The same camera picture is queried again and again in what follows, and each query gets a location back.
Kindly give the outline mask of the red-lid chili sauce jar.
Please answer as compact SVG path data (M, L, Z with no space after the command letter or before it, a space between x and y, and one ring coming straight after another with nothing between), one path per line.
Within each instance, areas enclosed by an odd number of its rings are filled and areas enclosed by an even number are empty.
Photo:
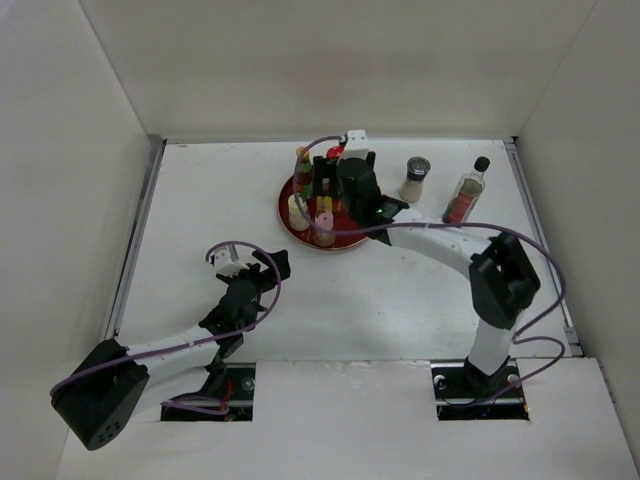
M330 147L326 152L326 160L328 163L337 163L341 158L341 155L344 151L344 147L342 145L335 145Z

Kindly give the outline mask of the cream-lid small jar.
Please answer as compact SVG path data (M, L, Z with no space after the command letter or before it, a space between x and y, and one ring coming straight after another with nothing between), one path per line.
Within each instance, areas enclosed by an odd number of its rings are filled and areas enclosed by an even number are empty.
M296 202L296 196L290 195L288 198L288 225L296 232L303 232L309 228L309 222L306 220L305 213L308 212L306 203L301 200L302 209Z

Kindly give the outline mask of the small yellow-label dark bottle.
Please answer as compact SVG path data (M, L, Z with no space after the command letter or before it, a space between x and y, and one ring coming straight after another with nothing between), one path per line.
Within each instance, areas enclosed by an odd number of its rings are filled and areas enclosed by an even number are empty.
M333 212L333 199L330 196L318 196L315 203L315 212L317 215L323 212Z

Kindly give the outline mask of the black-top pepper grinder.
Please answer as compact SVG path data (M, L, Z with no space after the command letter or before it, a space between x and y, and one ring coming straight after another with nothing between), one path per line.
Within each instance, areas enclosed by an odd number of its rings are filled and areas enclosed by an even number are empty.
M399 190L402 200L408 203L417 202L423 192L423 184L431 170L431 163L424 157L411 157L406 164L406 176Z

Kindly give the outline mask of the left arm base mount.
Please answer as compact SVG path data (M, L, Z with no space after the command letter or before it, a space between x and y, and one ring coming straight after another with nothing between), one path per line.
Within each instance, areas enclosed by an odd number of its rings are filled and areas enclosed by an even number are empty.
M162 405L162 422L249 422L253 419L257 365L226 364L211 374L197 392L179 396L175 402L189 409Z

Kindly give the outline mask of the tall soy sauce bottle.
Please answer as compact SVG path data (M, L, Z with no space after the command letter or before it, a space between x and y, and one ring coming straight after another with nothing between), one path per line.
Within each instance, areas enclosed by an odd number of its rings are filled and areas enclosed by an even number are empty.
M444 223L464 223L467 220L485 190L484 175L489 166L490 159L480 156L472 170L460 178L442 215Z

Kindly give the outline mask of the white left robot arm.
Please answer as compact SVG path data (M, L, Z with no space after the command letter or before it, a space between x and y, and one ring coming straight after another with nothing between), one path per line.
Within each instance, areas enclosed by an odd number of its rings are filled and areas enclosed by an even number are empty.
M273 309L262 305L262 297L279 294L291 275L287 251L266 252L249 244L253 259L243 262L235 251L238 245L225 241L206 253L226 290L195 326L146 344L104 340L52 388L53 409L87 450L106 446L132 416L150 406L210 416L228 413L224 398L210 407L195 403L221 393L226 359Z

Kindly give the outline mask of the yellow-cap green-label sauce bottle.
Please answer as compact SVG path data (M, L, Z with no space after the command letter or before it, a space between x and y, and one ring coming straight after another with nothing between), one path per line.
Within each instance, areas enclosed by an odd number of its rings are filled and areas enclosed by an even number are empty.
M313 163L304 146L296 149L296 157L299 156L302 156L302 159L297 162L294 175L296 192L303 201L308 201L313 195Z

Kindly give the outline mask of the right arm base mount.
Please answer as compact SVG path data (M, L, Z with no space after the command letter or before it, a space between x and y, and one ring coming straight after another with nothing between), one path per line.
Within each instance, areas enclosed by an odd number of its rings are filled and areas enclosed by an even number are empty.
M517 384L520 371L513 360L489 387L473 386L463 362L432 363L430 371L440 421L529 420L524 391Z

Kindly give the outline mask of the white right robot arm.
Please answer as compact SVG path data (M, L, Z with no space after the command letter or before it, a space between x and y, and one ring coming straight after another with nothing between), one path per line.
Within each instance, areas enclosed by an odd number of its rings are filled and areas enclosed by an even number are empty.
M424 255L469 281L479 323L463 380L471 393L489 394L500 383L519 317L540 289L518 238L510 233L484 238L428 223L409 204L381 193L371 158L340 159L336 175L347 214L369 238Z

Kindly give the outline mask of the pink-lid small jar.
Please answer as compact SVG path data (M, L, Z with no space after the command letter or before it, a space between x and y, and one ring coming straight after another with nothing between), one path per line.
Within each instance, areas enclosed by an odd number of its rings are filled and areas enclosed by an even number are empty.
M336 236L332 233L334 228L333 213L323 212L316 215L313 242L322 248L328 248L335 242Z

